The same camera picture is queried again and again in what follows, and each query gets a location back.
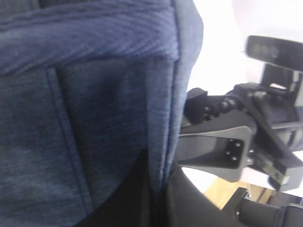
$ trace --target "stitching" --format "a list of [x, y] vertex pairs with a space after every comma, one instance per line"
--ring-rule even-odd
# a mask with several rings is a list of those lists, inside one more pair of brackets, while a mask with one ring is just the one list
[[131, 9], [126, 8], [116, 8], [105, 11], [104, 9], [96, 8], [85, 8], [80, 9], [79, 11], [54, 11], [53, 14], [34, 14], [26, 15], [25, 17], [11, 18], [9, 20], [0, 21], [0, 31], [5, 32], [10, 29], [16, 28], [26, 28], [33, 25], [47, 25], [55, 22], [68, 21], [74, 19], [84, 19], [84, 18], [98, 18], [101, 16], [112, 16], [112, 15], [121, 15], [121, 14], [133, 14], [140, 12], [152, 12], [152, 11], [164, 11], [168, 10], [168, 6], [150, 6], [148, 9], [146, 7], [134, 7]]
[[85, 202], [85, 199], [84, 199], [84, 196], [83, 196], [83, 193], [82, 193], [82, 190], [81, 190], [81, 184], [79, 182], [79, 179], [78, 179], [78, 175], [77, 175], [77, 171], [76, 171], [76, 167], [75, 167], [75, 164], [74, 162], [72, 161], [72, 157], [71, 157], [71, 149], [70, 147], [68, 146], [68, 142], [67, 142], [67, 138], [66, 138], [66, 135], [64, 133], [64, 127], [63, 127], [63, 124], [62, 124], [62, 120], [61, 120], [61, 117], [60, 117], [60, 114], [59, 114], [59, 110], [58, 110], [58, 106], [57, 106], [57, 102], [54, 98], [54, 90], [53, 90], [53, 87], [52, 87], [52, 83], [50, 82], [50, 75], [49, 75], [49, 72], [46, 70], [46, 81], [47, 81], [47, 84], [49, 86], [49, 89], [50, 89], [50, 93], [51, 93], [51, 96], [52, 96], [52, 102], [53, 102], [53, 106], [54, 106], [54, 109], [55, 109], [55, 112], [56, 112], [56, 115], [58, 117], [58, 123], [59, 123], [59, 127], [60, 127], [60, 130], [62, 132], [62, 137], [63, 137], [63, 140], [64, 140], [64, 144], [65, 144], [65, 148], [67, 150], [67, 153], [68, 153], [68, 156], [69, 156], [69, 159], [71, 160], [71, 167], [72, 167], [72, 170], [74, 172], [74, 176], [76, 178], [76, 184], [77, 184], [77, 187], [79, 189], [79, 193], [81, 195], [81, 200], [82, 200], [82, 203], [83, 203], [83, 207], [85, 209], [85, 212], [86, 214], [88, 215], [89, 214], [89, 209], [87, 207], [87, 204]]

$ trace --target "black fabric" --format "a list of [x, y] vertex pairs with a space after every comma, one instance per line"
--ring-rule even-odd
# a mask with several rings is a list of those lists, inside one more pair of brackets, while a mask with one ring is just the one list
[[141, 151], [129, 175], [113, 195], [76, 227], [148, 227], [147, 151]]

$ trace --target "blue denim fabric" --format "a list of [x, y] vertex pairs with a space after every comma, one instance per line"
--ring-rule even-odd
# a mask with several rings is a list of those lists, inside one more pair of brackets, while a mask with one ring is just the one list
[[157, 196], [201, 49], [193, 3], [0, 6], [0, 226], [73, 226], [146, 148]]

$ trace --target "wooden floor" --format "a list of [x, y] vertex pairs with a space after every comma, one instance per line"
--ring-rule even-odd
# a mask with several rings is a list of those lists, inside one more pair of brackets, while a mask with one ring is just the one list
[[219, 209], [222, 209], [239, 187], [247, 188], [251, 196], [251, 200], [258, 201], [260, 203], [266, 203], [269, 197], [275, 193], [271, 189], [265, 189], [240, 181], [230, 183], [218, 177], [215, 182], [206, 190], [204, 195]]

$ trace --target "camera body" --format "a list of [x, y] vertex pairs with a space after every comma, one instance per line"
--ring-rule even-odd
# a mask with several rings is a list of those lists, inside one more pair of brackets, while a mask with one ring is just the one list
[[303, 162], [303, 44], [250, 36], [247, 55], [265, 61], [260, 84], [238, 84], [223, 96], [189, 91], [176, 159], [235, 182], [244, 167], [269, 175], [277, 190], [299, 187]]

